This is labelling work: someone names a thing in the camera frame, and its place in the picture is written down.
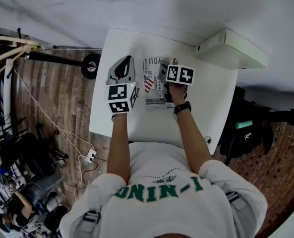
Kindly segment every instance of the newspaper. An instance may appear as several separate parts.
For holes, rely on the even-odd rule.
[[[170,64],[177,64],[177,58],[147,58],[143,60],[144,88],[146,109],[174,108],[173,103],[167,103],[163,96],[164,86],[158,79],[160,60],[169,60]]]

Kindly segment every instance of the white t-shirt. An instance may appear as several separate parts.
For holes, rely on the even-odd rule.
[[[130,160],[128,185],[113,174],[93,181],[95,192],[87,189],[62,218],[64,238],[80,238],[75,229],[94,197],[101,219],[90,237],[253,237],[264,221],[265,197],[220,161],[207,161],[194,174],[182,149],[160,143],[130,144]]]

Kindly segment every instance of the black wheel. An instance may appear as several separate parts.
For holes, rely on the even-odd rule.
[[[99,60],[101,59],[101,55],[91,53],[83,59],[84,64],[88,64],[89,66],[82,66],[81,72],[84,77],[87,79],[95,79],[97,75],[97,69],[99,65]]]

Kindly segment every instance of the wooden stick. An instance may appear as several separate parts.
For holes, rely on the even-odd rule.
[[[26,50],[25,51],[22,51],[22,52],[20,52],[19,54],[17,54],[13,59],[11,59],[11,61],[10,62],[13,62],[13,61],[15,61],[19,56],[21,56],[23,53],[25,53],[25,52],[27,52]],[[2,67],[1,69],[0,69],[0,73],[6,68],[6,66],[7,66],[7,63],[5,64],[5,66],[4,67]]]
[[[40,45],[40,43],[36,42],[36,41],[19,39],[19,38],[15,38],[15,37],[2,36],[2,35],[0,35],[0,41],[20,42],[20,43],[31,44],[31,45],[36,45],[36,46]]]
[[[12,55],[15,55],[16,53],[19,53],[21,51],[24,51],[26,52],[27,50],[30,50],[32,48],[36,47],[35,45],[24,45],[22,47],[18,47],[18,48],[15,48],[13,50],[10,50],[2,55],[0,55],[0,60],[3,60],[9,56],[12,56]]]

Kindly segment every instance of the white marker cube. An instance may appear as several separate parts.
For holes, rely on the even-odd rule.
[[[167,82],[193,85],[195,78],[195,69],[183,65],[170,64],[167,71]]]
[[[108,89],[108,105],[113,114],[123,114],[131,112],[138,91],[136,83],[124,83],[116,85],[107,85]]]

